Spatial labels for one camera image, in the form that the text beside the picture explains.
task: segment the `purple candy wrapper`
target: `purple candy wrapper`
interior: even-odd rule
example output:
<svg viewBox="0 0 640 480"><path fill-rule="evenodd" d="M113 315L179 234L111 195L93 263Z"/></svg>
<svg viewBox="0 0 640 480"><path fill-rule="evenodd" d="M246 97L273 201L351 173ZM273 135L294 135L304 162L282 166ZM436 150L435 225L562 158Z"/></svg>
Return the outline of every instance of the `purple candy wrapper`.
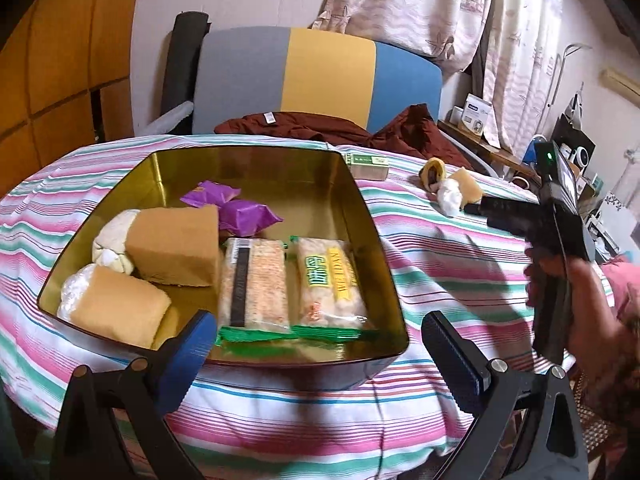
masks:
<svg viewBox="0 0 640 480"><path fill-rule="evenodd" d="M282 222L269 207L251 200L232 200L220 207L221 231L229 231L233 236L253 236L270 225Z"/></svg>
<svg viewBox="0 0 640 480"><path fill-rule="evenodd" d="M239 189L205 180L204 182L199 183L196 189L188 192L180 200L193 207L203 207L208 204L220 207L234 199L239 194Z"/></svg>

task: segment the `hand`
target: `hand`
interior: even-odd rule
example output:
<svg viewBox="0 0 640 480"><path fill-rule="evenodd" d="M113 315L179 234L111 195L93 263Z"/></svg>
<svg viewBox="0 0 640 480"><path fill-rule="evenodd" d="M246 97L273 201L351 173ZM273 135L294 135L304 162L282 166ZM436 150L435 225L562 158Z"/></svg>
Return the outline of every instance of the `hand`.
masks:
<svg viewBox="0 0 640 480"><path fill-rule="evenodd" d="M532 249L525 254L532 257ZM540 258L528 266L524 273L530 277L527 291L528 305L536 304L542 292L536 284L536 277L544 272L549 276L564 276L560 256ZM599 377L622 352L629 334L620 323L609 305L599 276L589 262L580 258L567 258L566 272L572 284L572 323L567 341L567 350L574 355L578 366L587 377Z"/></svg>

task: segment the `striped tablecloth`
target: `striped tablecloth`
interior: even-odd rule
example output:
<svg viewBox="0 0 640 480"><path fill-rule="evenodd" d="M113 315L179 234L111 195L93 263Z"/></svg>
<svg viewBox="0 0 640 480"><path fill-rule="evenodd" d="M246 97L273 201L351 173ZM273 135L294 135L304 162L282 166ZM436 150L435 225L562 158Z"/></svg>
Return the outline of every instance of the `striped tablecloth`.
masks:
<svg viewBox="0 0 640 480"><path fill-rule="evenodd" d="M96 371L122 367L73 346L36 307L56 257L95 205L155 150L262 143L335 149L271 137L127 139L81 148L2 199L0 374L19 406L54 428L76 366L88 364ZM457 408L420 342L420 322L430 310L443 310L488 358L500 356L517 368L548 366L534 358L530 347L533 312L525 306L524 241L487 228L481 218L444 217L415 184L423 161L389 158L385 182L358 185L398 288L411 339L408 350L373 380L347 392L280 394L196 380L168 422L208 478L385 479L421 464L434 450L455 446L472 419ZM533 200L511 184L477 178L489 195ZM571 357L565 364L571 364ZM121 428L134 459L144 467L126 420Z"/></svg>

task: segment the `metal screw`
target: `metal screw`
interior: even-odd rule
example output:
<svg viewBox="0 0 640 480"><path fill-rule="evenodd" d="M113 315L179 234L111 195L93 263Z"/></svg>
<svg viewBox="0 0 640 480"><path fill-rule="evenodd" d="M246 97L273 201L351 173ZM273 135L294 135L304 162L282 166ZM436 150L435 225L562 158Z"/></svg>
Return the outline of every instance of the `metal screw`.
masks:
<svg viewBox="0 0 640 480"><path fill-rule="evenodd" d="M552 366L551 373L558 379L564 379L564 376L566 375L564 373L564 370L562 370L562 368L559 366Z"/></svg>
<svg viewBox="0 0 640 480"><path fill-rule="evenodd" d="M491 361L491 368L493 368L496 372L500 372L501 374L505 373L508 370L507 363L505 363L502 359L494 359Z"/></svg>
<svg viewBox="0 0 640 480"><path fill-rule="evenodd" d="M89 371L89 369L88 369L86 366L81 365L81 366L79 366L78 368L76 368L76 369L74 370L74 377L82 377L82 376L84 376L88 371Z"/></svg>
<svg viewBox="0 0 640 480"><path fill-rule="evenodd" d="M138 359L136 359L135 361L132 361L131 364L129 366L131 366L131 369L134 372L141 372L142 370L146 370L146 366L147 366L147 362L146 359L143 357L139 357Z"/></svg>

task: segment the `white product box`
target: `white product box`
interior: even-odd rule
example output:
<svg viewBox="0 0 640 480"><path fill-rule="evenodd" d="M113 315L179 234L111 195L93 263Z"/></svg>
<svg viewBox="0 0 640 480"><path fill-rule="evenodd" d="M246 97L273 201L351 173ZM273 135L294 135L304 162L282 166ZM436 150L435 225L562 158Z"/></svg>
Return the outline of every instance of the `white product box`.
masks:
<svg viewBox="0 0 640 480"><path fill-rule="evenodd" d="M469 94L466 97L465 108L462 110L462 118L458 127L475 133L477 136L482 136L489 113L491 113L491 103Z"/></svg>

